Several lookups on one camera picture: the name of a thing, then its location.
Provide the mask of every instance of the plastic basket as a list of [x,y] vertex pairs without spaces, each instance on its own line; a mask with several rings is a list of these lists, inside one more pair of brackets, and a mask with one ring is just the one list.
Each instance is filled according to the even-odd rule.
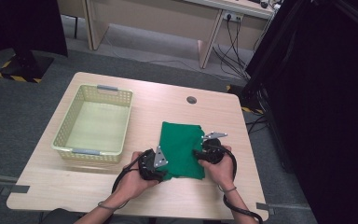
[[132,96],[116,87],[81,85],[52,147],[64,159],[119,162]]

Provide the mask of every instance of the desk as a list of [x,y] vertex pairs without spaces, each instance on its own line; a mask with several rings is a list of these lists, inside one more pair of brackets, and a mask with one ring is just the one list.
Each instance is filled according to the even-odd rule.
[[120,24],[199,40],[201,68],[206,67],[214,43],[231,45],[226,25],[222,26],[227,10],[244,14],[239,47],[247,49],[253,49],[272,15],[270,8],[248,0],[85,1],[92,49],[99,47],[109,23]]
[[[64,161],[51,142],[81,84],[104,84],[134,91],[131,117],[119,164]],[[192,105],[188,96],[197,98]],[[162,121],[199,124],[206,133],[228,133],[222,144],[231,145],[238,161],[235,185],[248,207],[264,203],[255,158],[237,96],[119,77],[77,73],[66,90],[17,185],[30,186],[27,193],[12,192],[7,206],[17,210],[50,211],[64,208],[88,212],[109,196],[122,167],[133,151],[156,148]],[[174,178],[146,191],[116,214],[150,217],[232,219],[222,202],[223,194],[209,176],[203,180]]]

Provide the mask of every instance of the green cloth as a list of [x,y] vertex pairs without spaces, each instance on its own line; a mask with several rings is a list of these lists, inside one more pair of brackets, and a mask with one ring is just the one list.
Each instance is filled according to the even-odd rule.
[[204,131],[199,125],[162,122],[159,145],[168,164],[158,170],[168,171],[164,180],[180,176],[196,179],[205,177],[203,167],[193,155],[193,149],[202,150],[203,135]]

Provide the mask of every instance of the electrical outlet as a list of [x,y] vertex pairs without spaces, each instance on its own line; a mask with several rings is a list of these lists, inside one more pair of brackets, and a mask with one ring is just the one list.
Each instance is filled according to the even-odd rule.
[[230,21],[236,21],[236,22],[238,22],[238,19],[240,19],[240,21],[242,21],[242,19],[243,19],[243,14],[240,14],[240,13],[238,13],[238,12],[226,11],[226,12],[225,12],[225,16],[223,17],[223,20],[226,20],[226,21],[227,21],[228,15],[231,16]]

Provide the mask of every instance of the human hand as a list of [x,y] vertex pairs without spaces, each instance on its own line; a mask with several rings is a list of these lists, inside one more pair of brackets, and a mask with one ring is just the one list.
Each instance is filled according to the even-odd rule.
[[[142,152],[133,152],[131,162],[135,161],[141,154]],[[134,163],[131,169],[133,171],[124,175],[116,189],[117,193],[122,193],[128,198],[128,200],[138,197],[146,189],[152,188],[158,184],[157,180],[142,179],[139,174],[138,162]]]
[[[222,146],[231,151],[230,146]],[[203,166],[211,175],[212,180],[218,184],[223,190],[234,188],[234,179],[232,176],[234,166],[231,158],[225,153],[223,159],[217,163],[212,164],[207,161],[199,160],[199,164]]]

